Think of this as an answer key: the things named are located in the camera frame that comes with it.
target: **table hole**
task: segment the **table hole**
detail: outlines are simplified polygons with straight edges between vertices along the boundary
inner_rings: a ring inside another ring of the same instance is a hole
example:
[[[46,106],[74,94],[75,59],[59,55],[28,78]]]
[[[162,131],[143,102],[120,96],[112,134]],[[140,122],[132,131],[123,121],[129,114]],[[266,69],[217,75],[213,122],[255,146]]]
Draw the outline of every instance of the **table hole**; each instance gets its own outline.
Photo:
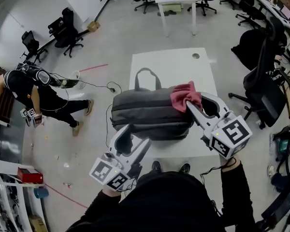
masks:
[[[198,58],[200,58],[200,55],[197,54],[197,53],[194,53],[194,54],[192,54],[192,57],[195,58],[195,59],[198,59]]]

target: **white table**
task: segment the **white table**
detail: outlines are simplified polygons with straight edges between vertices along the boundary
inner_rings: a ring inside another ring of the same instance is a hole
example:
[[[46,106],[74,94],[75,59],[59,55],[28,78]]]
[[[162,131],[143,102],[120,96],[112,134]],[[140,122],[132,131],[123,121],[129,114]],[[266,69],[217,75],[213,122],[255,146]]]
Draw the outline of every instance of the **white table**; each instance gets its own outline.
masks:
[[[196,12],[195,12],[195,2],[198,0],[155,0],[155,2],[159,6],[160,14],[161,14],[161,19],[162,19],[162,24],[163,24],[163,31],[165,34],[165,37],[169,36],[169,29],[166,25],[165,17],[164,17],[164,12],[163,12],[163,4],[168,4],[168,3],[191,3],[192,6],[192,35],[196,34]]]
[[[199,59],[192,54],[200,55]],[[134,89],[136,73],[143,67],[150,68],[160,79],[162,87],[171,87],[194,81],[197,91],[217,95],[216,86],[205,48],[186,48],[134,54],[130,73],[129,89]],[[155,89],[155,78],[149,72],[138,75],[140,87]],[[145,157],[148,158],[188,158],[218,155],[210,151],[200,140],[203,130],[195,123],[188,136],[179,141],[153,141]],[[140,140],[133,139],[133,145]]]
[[[278,7],[276,7],[276,5],[273,5],[272,3],[271,3],[271,1],[270,0],[258,0],[261,4],[263,4],[265,7],[266,7],[266,9],[268,10],[268,11],[270,11],[276,18],[278,18],[280,21],[281,21],[281,23],[284,25],[284,27],[286,27],[286,28],[289,28],[290,29],[290,21],[288,21],[288,20],[286,20],[285,18],[282,18],[277,12],[276,12],[276,10],[274,9],[274,8],[276,8],[276,9],[278,9],[279,10],[279,8]],[[288,39],[288,42],[287,42],[287,46],[289,46],[290,45],[290,38]]]

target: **bag handle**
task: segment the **bag handle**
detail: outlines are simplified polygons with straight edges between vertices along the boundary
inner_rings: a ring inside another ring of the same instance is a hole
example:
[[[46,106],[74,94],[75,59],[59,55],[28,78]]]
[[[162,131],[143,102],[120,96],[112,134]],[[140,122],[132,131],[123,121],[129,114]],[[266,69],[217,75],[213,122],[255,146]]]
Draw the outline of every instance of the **bag handle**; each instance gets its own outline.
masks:
[[[139,74],[140,72],[142,72],[142,71],[149,71],[150,74],[152,74],[152,75],[156,78],[156,90],[157,90],[157,89],[161,89],[161,82],[160,82],[159,78],[157,77],[157,75],[156,75],[155,73],[153,73],[153,72],[151,71],[151,69],[149,69],[149,68],[141,68],[141,69],[137,72],[137,74],[136,74],[136,76],[135,76],[134,90],[136,90],[136,91],[140,91],[140,83],[139,83],[138,74]]]

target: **pink cloth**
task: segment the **pink cloth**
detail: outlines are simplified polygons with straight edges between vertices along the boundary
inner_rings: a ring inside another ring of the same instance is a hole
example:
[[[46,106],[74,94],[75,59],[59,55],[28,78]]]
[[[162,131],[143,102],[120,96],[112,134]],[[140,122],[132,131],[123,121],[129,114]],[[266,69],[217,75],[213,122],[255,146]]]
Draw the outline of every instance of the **pink cloth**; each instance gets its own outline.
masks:
[[[191,101],[202,109],[201,93],[195,91],[194,82],[177,85],[171,93],[172,106],[176,110],[185,113],[186,101]]]

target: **red box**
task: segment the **red box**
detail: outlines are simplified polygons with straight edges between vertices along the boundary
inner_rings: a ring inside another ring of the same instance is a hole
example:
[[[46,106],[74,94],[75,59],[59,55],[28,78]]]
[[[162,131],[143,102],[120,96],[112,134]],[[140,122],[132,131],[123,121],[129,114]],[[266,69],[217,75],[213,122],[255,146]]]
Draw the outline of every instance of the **red box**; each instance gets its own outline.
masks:
[[[43,183],[43,174],[35,169],[18,168],[17,176],[23,183]]]

